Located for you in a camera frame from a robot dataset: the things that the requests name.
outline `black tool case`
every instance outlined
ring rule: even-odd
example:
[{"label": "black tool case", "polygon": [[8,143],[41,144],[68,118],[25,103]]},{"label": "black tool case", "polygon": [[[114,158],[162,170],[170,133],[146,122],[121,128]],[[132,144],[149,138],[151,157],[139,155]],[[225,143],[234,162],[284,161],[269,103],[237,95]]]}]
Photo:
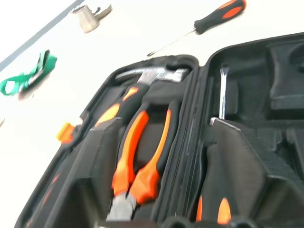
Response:
[{"label": "black tool case", "polygon": [[[226,119],[219,116],[220,66],[229,64]],[[155,81],[142,102],[155,106],[137,145],[134,169],[153,156],[168,103],[181,103],[156,200],[130,222],[106,222],[112,177],[126,125],[98,118],[138,77],[116,75],[148,66],[187,68],[181,83]],[[304,33],[230,46],[200,67],[193,56],[157,57],[114,71],[80,115],[15,228],[288,228],[304,227]],[[230,222],[219,221],[223,199]]]}]

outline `black screwdriver handle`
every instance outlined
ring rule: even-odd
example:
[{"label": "black screwdriver handle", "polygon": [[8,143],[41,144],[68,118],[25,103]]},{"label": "black screwdriver handle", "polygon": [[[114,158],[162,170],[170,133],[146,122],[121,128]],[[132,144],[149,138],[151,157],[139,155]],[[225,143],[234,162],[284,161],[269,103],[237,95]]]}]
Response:
[{"label": "black screwdriver handle", "polygon": [[244,11],[245,7],[246,0],[231,0],[207,17],[195,21],[194,28],[199,35],[203,34],[206,30],[237,17]]}]

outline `pliers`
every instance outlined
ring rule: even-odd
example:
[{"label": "pliers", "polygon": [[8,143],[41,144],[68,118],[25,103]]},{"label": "pliers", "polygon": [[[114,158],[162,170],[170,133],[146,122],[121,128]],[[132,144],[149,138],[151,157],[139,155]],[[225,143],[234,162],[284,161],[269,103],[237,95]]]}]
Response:
[{"label": "pliers", "polygon": [[113,176],[114,199],[106,220],[131,220],[136,205],[157,197],[158,182],[163,175],[179,119],[180,103],[169,104],[162,137],[151,160],[134,173],[133,160],[139,139],[149,121],[150,105],[142,104],[129,123],[119,150],[121,158]]}]

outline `hammer head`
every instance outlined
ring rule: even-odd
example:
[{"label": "hammer head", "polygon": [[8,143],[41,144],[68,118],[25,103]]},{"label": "hammer head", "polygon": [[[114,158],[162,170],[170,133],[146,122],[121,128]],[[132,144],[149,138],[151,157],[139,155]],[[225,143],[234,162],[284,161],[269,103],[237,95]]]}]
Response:
[{"label": "hammer head", "polygon": [[189,72],[188,69],[168,70],[166,67],[145,67],[123,72],[117,75],[116,79],[130,79],[140,74],[138,82],[151,85],[155,80],[180,82]]}]

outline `screwdriver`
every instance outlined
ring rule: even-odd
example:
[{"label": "screwdriver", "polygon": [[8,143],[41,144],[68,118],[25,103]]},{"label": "screwdriver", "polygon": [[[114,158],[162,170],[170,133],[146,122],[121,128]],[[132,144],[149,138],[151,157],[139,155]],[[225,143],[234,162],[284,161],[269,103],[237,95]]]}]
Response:
[{"label": "screwdriver", "polygon": [[[203,34],[208,29],[220,25],[226,21],[229,21],[238,15],[240,15],[246,7],[246,0],[231,0],[224,5],[217,8],[213,13],[209,14],[207,17],[197,20],[194,22],[194,29],[187,34],[183,35],[181,38],[187,36],[192,32],[196,32],[198,35]],[[154,55],[156,52],[163,50],[164,48],[168,47],[169,45],[175,43],[176,41],[180,40],[181,38],[173,41],[172,43],[158,49],[157,51],[150,52],[147,56],[150,57]]]}]

